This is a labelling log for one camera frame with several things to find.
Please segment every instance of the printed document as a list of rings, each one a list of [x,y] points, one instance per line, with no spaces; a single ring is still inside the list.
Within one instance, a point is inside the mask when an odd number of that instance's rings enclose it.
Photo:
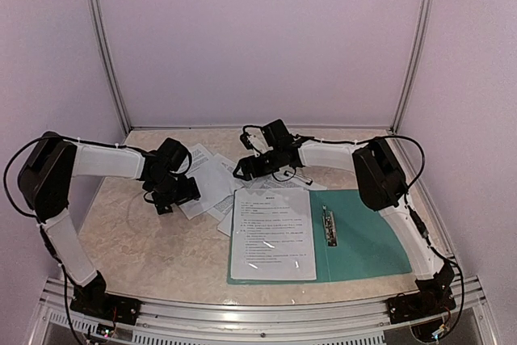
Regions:
[[[235,192],[230,276],[236,280],[315,280],[309,192]]]
[[[235,190],[242,187],[242,184],[236,182],[233,176],[202,145],[195,145],[189,150],[192,154],[192,166],[187,172],[187,177],[195,178],[201,194],[199,200],[179,205],[179,208],[190,220],[232,195]],[[179,171],[183,171],[185,168],[187,165],[181,167]]]

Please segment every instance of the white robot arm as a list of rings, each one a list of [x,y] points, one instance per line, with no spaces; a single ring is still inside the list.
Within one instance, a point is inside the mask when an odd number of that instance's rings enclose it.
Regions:
[[[326,145],[307,141],[298,149],[303,166],[322,166],[355,173],[352,154],[363,148],[360,145]],[[406,250],[413,273],[418,280],[433,279],[443,266],[443,260],[436,256],[425,238],[417,229],[410,208],[413,208],[411,196],[407,195],[408,205],[402,202],[398,206],[388,206],[379,210],[379,214],[388,222]]]
[[[260,128],[269,148],[246,131],[249,127]],[[236,178],[249,180],[284,166],[324,166],[356,175],[362,201],[391,226],[416,276],[419,292],[388,299],[392,323],[456,307],[450,290],[454,278],[451,264],[435,253],[427,228],[414,210],[404,171],[384,138],[315,141],[313,137],[293,136],[282,120],[276,120],[263,127],[245,126],[241,141],[254,156],[239,161],[233,173]]]
[[[105,293],[106,282],[83,250],[70,218],[68,194],[72,178],[90,175],[143,181],[144,190],[152,196],[146,201],[163,214],[172,212],[172,204],[200,198],[195,179],[185,175],[188,168],[177,172],[187,159],[190,167],[187,148],[170,138],[149,152],[74,140],[51,132],[37,140],[19,173],[18,186],[40,225],[45,245],[74,284],[72,310],[109,320],[116,312],[118,322],[134,325],[140,307],[136,299]]]

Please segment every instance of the wire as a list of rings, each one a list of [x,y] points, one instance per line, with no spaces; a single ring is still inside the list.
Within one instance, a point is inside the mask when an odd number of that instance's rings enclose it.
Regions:
[[[70,310],[68,307],[68,274],[66,273],[65,266],[61,265],[61,270],[63,270],[63,276],[65,277],[65,312],[66,312],[66,318],[68,319],[68,325],[70,327],[70,331],[72,332],[72,335],[74,336],[75,340],[78,342],[79,345],[83,345],[83,342],[81,339],[79,339],[78,334],[75,332],[74,325],[72,323],[72,319],[70,318]]]
[[[306,140],[312,140],[317,141],[319,143],[327,144],[327,145],[364,145],[369,143],[370,141],[377,140],[377,139],[402,139],[403,141],[410,141],[414,145],[418,147],[418,151],[420,151],[420,155],[422,157],[422,162],[420,164],[420,169],[418,170],[418,173],[414,176],[414,178],[411,180],[410,184],[407,185],[406,193],[404,193],[404,201],[406,204],[408,204],[407,195],[410,192],[410,188],[414,185],[415,182],[420,178],[420,176],[423,173],[423,169],[426,166],[426,154],[423,151],[423,147],[418,143],[415,139],[412,137],[405,137],[404,135],[384,135],[382,137],[373,137],[372,139],[367,139],[365,141],[326,141],[324,139],[317,139],[316,137],[304,137],[301,135],[296,135],[297,137],[304,138]]]
[[[36,214],[23,211],[15,203],[15,201],[13,200],[13,197],[11,195],[11,192],[9,190],[9,187],[7,186],[7,176],[9,174],[9,169],[11,168],[12,164],[15,162],[15,160],[18,158],[18,156],[23,151],[25,151],[31,145],[34,145],[35,143],[37,143],[39,141],[46,141],[46,140],[49,140],[49,139],[62,139],[62,140],[65,140],[65,141],[73,141],[73,142],[76,142],[76,143],[83,143],[85,145],[98,145],[98,146],[102,146],[102,147],[109,147],[109,148],[112,148],[112,149],[117,149],[117,148],[125,149],[125,148],[127,148],[126,145],[119,145],[119,146],[117,146],[117,145],[109,145],[109,144],[106,144],[106,143],[99,143],[97,141],[83,141],[83,140],[79,140],[79,139],[73,139],[72,137],[63,137],[62,135],[56,134],[56,135],[47,135],[47,136],[44,136],[44,137],[37,137],[36,139],[32,139],[26,145],[24,145],[22,148],[20,148],[18,151],[16,151],[15,154],[9,160],[9,162],[6,164],[6,168],[3,171],[3,189],[4,189],[5,193],[6,193],[7,199],[11,203],[12,207],[16,210],[16,212],[20,213],[22,216],[25,216],[25,217],[35,218],[35,219],[38,220],[39,223],[41,223],[41,221],[40,221],[40,219],[38,218],[38,216]]]
[[[144,201],[148,204],[154,204],[153,200],[150,200],[149,198],[146,197],[148,194],[151,194],[151,191],[147,191],[146,193],[144,193]]]
[[[182,171],[181,173],[174,173],[172,171],[169,171],[170,175],[172,175],[173,177],[179,177],[180,175],[185,175],[192,167],[192,154],[188,149],[187,149],[187,158],[188,158],[187,169],[185,169],[185,171]]]
[[[444,262],[447,262],[447,263],[451,264],[452,266],[456,267],[458,269],[458,272],[460,273],[460,281],[461,281],[461,303],[460,303],[460,310],[458,311],[458,315],[456,317],[456,320],[452,324],[451,328],[448,330],[447,333],[445,333],[443,336],[441,336],[439,338],[439,339],[444,339],[445,337],[450,335],[452,333],[452,331],[456,328],[456,326],[458,325],[458,322],[460,321],[461,313],[463,313],[463,307],[464,307],[464,302],[465,302],[465,283],[464,283],[463,272],[462,272],[461,267],[460,267],[460,265],[458,263],[453,262],[450,259],[447,259],[445,256],[440,254],[431,244],[429,244],[429,248],[431,248],[431,250],[434,252],[434,254],[436,256],[438,256],[440,259],[442,259]]]
[[[451,310],[447,306],[444,306],[444,307],[447,310],[448,315],[447,315],[447,320],[443,324],[447,325],[449,323],[449,321],[451,321],[452,314],[451,314]]]
[[[290,181],[291,179],[293,179],[296,175],[296,168],[293,167],[293,172],[291,173],[292,175],[287,178],[287,179],[278,179],[278,177],[275,175],[275,173],[271,173],[271,175],[273,176],[273,179],[276,181],[276,182],[287,182],[287,181]]]
[[[260,127],[259,125],[253,125],[253,124],[247,124],[247,125],[243,126],[242,131],[245,133],[247,128],[257,128],[262,131],[262,127]]]

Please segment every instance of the paper stack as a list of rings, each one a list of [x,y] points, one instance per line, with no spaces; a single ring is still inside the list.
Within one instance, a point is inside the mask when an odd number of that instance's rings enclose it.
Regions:
[[[286,182],[278,182],[272,177],[262,177],[252,181],[242,181],[233,177],[237,163],[221,154],[213,155],[201,144],[189,148],[192,154],[192,166],[187,177],[194,177],[201,193],[198,201],[189,201],[179,207],[190,220],[203,212],[208,212],[220,221],[217,229],[229,236],[232,229],[233,194],[237,189],[299,188],[309,190],[326,190],[326,187],[299,180],[296,177]],[[185,161],[179,168],[187,168]]]

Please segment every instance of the teal folder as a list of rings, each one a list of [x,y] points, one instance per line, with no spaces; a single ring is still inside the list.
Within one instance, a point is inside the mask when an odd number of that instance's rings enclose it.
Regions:
[[[410,261],[397,236],[380,216],[367,208],[357,190],[310,191],[316,280],[235,280],[228,284],[298,284],[339,282],[411,272]],[[337,246],[328,246],[323,228],[323,205],[334,212]]]

